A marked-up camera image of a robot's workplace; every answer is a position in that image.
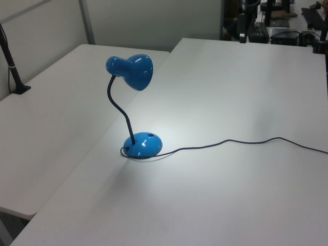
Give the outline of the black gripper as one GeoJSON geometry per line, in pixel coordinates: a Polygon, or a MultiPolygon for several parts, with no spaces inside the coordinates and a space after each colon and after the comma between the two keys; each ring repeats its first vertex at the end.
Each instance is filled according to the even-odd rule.
{"type": "Polygon", "coordinates": [[[247,36],[248,36],[249,42],[254,42],[255,41],[254,23],[257,18],[259,1],[244,0],[244,1],[240,1],[240,3],[241,3],[242,11],[238,16],[239,41],[240,43],[245,44],[247,42],[247,36]]]}

